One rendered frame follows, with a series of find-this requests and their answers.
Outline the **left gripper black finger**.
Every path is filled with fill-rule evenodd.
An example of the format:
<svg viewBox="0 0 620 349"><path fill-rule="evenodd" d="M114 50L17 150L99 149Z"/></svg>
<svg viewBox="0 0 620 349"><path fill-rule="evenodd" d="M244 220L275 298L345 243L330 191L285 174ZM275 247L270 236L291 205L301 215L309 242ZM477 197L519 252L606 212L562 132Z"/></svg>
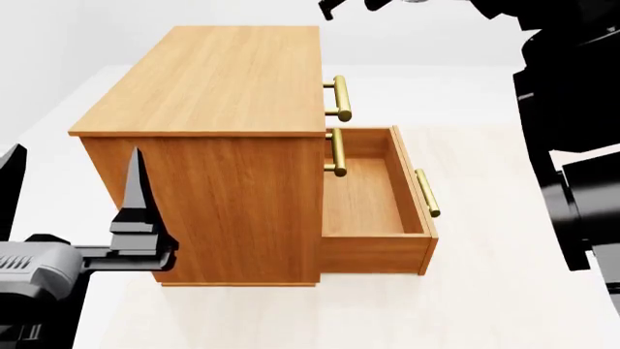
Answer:
<svg viewBox="0 0 620 349"><path fill-rule="evenodd" d="M122 205L109 231L110 249L119 255L159 255L177 250L177 241L169 235L156 205L145 161L137 147L131 153Z"/></svg>
<svg viewBox="0 0 620 349"><path fill-rule="evenodd" d="M25 175L27 149L15 144L0 157L0 240L9 240Z"/></svg>

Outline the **wooden three-drawer cabinet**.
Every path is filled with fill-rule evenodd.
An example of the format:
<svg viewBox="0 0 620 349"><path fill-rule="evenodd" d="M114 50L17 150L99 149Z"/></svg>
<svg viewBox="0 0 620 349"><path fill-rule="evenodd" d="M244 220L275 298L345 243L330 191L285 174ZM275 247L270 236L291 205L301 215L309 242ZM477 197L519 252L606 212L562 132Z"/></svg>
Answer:
<svg viewBox="0 0 620 349"><path fill-rule="evenodd" d="M141 151L179 243L156 281L319 282L322 80L315 26L177 26L70 128L116 205Z"/></svg>

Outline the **open wooden drawer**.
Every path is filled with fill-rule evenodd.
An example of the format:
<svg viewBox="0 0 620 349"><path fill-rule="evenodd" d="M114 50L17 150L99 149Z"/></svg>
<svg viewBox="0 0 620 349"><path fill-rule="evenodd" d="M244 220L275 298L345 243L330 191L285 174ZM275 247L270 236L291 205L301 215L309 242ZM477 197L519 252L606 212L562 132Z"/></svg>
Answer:
<svg viewBox="0 0 620 349"><path fill-rule="evenodd" d="M439 235L400 130L341 131L348 173L325 175L320 272L425 275Z"/></svg>

